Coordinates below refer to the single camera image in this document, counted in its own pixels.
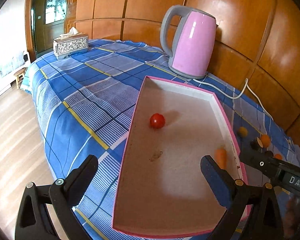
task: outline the bolt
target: bolt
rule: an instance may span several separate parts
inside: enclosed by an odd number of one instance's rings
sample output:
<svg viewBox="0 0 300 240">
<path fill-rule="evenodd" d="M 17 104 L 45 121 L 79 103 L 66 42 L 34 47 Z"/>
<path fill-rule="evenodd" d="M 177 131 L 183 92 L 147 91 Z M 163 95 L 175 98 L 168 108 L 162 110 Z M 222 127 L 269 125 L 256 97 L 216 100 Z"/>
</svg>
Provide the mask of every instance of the bolt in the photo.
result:
<svg viewBox="0 0 300 240">
<path fill-rule="evenodd" d="M 60 186 L 60 185 L 63 184 L 63 182 L 64 182 L 63 179 L 57 179 L 57 180 L 56 180 L 56 185 Z"/>
<path fill-rule="evenodd" d="M 268 183 L 268 182 L 266 183 L 265 186 L 266 186 L 267 189 L 272 189 L 272 185 L 270 183 Z"/>
<path fill-rule="evenodd" d="M 27 185 L 26 185 L 27 188 L 31 188 L 32 186 L 33 186 L 33 183 L 32 183 L 32 182 L 29 182 L 29 183 L 27 183 Z"/>
<path fill-rule="evenodd" d="M 243 186 L 243 181 L 241 179 L 236 179 L 234 182 L 237 186 Z"/>
</svg>

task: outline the kettle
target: kettle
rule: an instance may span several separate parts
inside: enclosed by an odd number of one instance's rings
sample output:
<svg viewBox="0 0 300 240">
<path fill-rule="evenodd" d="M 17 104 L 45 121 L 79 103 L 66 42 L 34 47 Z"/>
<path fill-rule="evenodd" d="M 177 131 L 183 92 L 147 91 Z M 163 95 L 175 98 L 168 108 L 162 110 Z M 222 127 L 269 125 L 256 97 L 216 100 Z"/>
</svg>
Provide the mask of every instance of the kettle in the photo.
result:
<svg viewBox="0 0 300 240">
<path fill-rule="evenodd" d="M 172 48 L 167 45 L 167 32 L 173 16 L 181 16 Z M 174 5 L 166 12 L 161 25 L 160 42 L 168 54 L 169 68 L 176 74 L 201 79 L 205 76 L 216 37 L 216 19 L 199 9 Z"/>
</svg>

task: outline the ornate silver tissue box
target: ornate silver tissue box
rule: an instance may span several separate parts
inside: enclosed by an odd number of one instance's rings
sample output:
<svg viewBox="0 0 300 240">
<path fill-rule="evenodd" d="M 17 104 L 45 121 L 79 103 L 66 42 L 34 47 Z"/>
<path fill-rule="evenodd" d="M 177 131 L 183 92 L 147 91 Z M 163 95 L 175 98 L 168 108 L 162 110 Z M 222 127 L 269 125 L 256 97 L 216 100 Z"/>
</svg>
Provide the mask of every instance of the ornate silver tissue box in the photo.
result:
<svg viewBox="0 0 300 240">
<path fill-rule="evenodd" d="M 88 47 L 88 35 L 85 33 L 67 35 L 53 40 L 53 51 L 58 60 L 70 53 L 87 52 Z"/>
</svg>

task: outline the striped fabric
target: striped fabric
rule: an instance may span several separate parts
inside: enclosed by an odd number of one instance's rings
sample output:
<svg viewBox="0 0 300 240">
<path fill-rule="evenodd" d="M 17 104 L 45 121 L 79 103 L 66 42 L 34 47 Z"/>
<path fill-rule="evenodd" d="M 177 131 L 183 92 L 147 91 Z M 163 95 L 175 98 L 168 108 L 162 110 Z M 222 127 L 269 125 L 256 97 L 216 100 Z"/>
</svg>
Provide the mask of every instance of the striped fabric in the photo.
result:
<svg viewBox="0 0 300 240">
<path fill-rule="evenodd" d="M 300 166 L 300 148 L 247 96 L 231 100 L 212 87 L 174 74 L 164 52 L 142 42 L 91 40 L 89 46 L 88 52 L 59 61 L 53 52 L 40 57 L 27 70 L 21 88 L 33 96 L 46 157 L 55 178 L 65 178 L 89 154 L 99 159 L 98 172 L 75 207 L 75 214 L 93 239 L 139 239 L 112 230 L 111 219 L 127 133 L 147 75 L 214 92 L 234 131 L 240 126 L 248 130 L 247 139 L 237 138 L 241 148 L 266 133 L 272 139 L 269 150 Z M 204 81 L 230 96 L 240 93 L 210 73 Z M 248 166 L 246 169 L 249 184 L 266 182 L 259 171 Z M 281 212 L 288 198 L 286 193 L 279 194 Z"/>
</svg>

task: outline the cable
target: cable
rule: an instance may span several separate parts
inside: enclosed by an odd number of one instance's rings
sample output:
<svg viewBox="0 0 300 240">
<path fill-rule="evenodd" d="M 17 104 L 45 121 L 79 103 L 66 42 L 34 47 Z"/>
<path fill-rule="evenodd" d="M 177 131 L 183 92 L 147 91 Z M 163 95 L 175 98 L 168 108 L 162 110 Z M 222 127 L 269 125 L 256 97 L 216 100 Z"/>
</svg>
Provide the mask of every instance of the cable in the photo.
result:
<svg viewBox="0 0 300 240">
<path fill-rule="evenodd" d="M 241 93 L 238 96 L 236 96 L 236 97 L 231 97 L 231 96 L 227 95 L 221 89 L 217 88 L 216 86 L 214 86 L 212 84 L 209 84 L 209 83 L 206 83 L 206 82 L 202 82 L 202 81 L 199 81 L 199 80 L 196 80 L 196 79 L 193 79 L 193 81 L 198 82 L 198 83 L 203 84 L 203 85 L 207 85 L 207 86 L 213 87 L 214 89 L 218 90 L 220 93 L 222 93 L 223 95 L 225 95 L 227 98 L 230 98 L 230 99 L 238 99 L 238 98 L 240 98 L 242 96 L 243 92 L 245 91 L 245 89 L 248 88 L 248 90 L 252 93 L 252 95 L 254 95 L 258 99 L 258 102 L 259 102 L 260 106 L 262 107 L 263 111 L 265 112 L 265 114 L 267 114 L 273 120 L 272 116 L 263 107 L 263 105 L 262 105 L 260 99 L 258 98 L 258 96 L 248 86 L 248 79 L 247 78 L 245 79 L 245 84 L 244 84 L 244 87 L 243 87 Z"/>
</svg>

